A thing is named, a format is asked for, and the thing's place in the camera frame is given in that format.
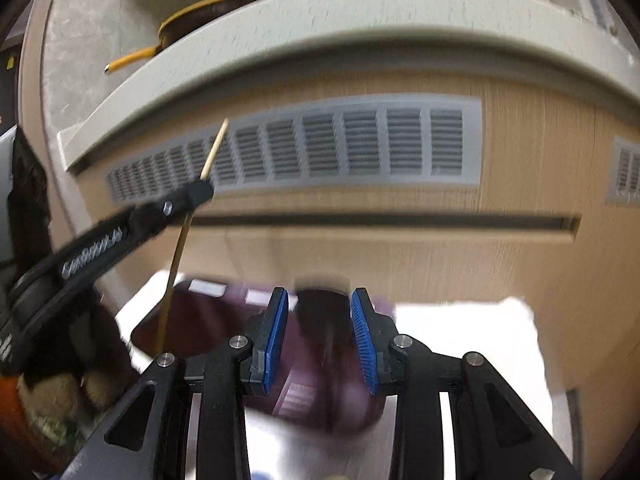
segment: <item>white countertop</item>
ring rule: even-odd
[[[270,57],[393,38],[507,46],[592,76],[640,104],[640,60],[614,37],[546,0],[260,0],[175,43],[84,123],[60,132],[63,165],[67,170],[177,96]]]

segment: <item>blue gripper pad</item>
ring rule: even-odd
[[[280,364],[284,332],[289,317],[289,295],[277,286],[271,293],[267,309],[262,313],[254,341],[249,384],[252,395],[269,395]]]
[[[358,346],[360,356],[360,368],[364,375],[365,382],[369,385],[371,393],[375,395],[378,391],[378,374],[376,349],[373,346],[369,322],[373,321],[375,312],[369,300],[369,295],[365,289],[356,289],[351,295],[351,324]]]

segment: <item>wooden stick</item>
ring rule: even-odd
[[[229,119],[225,119],[220,126],[216,140],[213,141],[213,146],[209,152],[202,172],[200,173],[200,180],[207,180],[213,161],[216,159],[220,145],[225,138],[226,129],[229,126]],[[171,261],[171,267],[169,268],[169,280],[166,282],[166,289],[164,290],[164,296],[160,300],[160,312],[158,313],[158,333],[156,334],[156,355],[164,350],[164,338],[166,335],[166,326],[169,321],[169,310],[171,309],[171,298],[174,295],[174,282],[175,277],[178,274],[178,267],[180,266],[180,259],[182,258],[182,252],[184,251],[184,245],[187,242],[187,234],[193,222],[193,212],[189,213],[182,224],[180,229],[180,236],[178,236],[178,243],[175,246],[174,259]]]

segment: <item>metal screw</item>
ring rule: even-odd
[[[170,352],[164,352],[158,356],[156,359],[156,363],[162,368],[166,368],[167,366],[171,366],[174,364],[175,356]]]
[[[414,340],[405,334],[397,335],[394,338],[394,345],[400,348],[409,348],[414,343]]]
[[[249,340],[243,335],[235,335],[229,340],[229,346],[235,349],[244,348],[248,342]]]
[[[555,474],[556,472],[551,469],[539,467],[529,475],[529,478],[531,478],[531,480],[551,480]]]
[[[484,363],[484,357],[478,352],[469,352],[466,355],[466,362],[472,366],[480,366]]]

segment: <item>vent grille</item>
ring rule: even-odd
[[[380,152],[375,110],[345,112],[342,116],[349,174],[378,174]]]
[[[236,145],[244,178],[246,180],[264,180],[267,173],[264,171],[258,127],[237,130]]]
[[[149,200],[198,178],[217,129],[212,124],[111,168],[106,183],[113,201]],[[360,96],[233,119],[211,179],[217,193],[318,184],[477,186],[481,153],[480,99]],[[623,187],[634,182],[639,192],[640,157],[632,155]]]
[[[213,146],[215,138],[209,139],[209,145],[207,146],[209,151]],[[216,155],[216,160],[213,163],[217,181],[221,184],[234,184],[238,180],[236,175],[236,165],[234,164],[234,157],[231,153],[231,146],[229,145],[229,137],[225,136],[220,144],[220,149]]]
[[[306,158],[311,176],[338,174],[338,149],[335,142],[334,115],[304,117]]]
[[[422,124],[420,108],[386,111],[391,174],[422,173]]]
[[[462,111],[431,111],[431,174],[462,174]]]
[[[267,138],[269,139],[275,177],[295,178],[300,176],[300,161],[298,160],[293,120],[267,124]]]
[[[640,205],[640,144],[615,137],[612,152],[607,202]]]

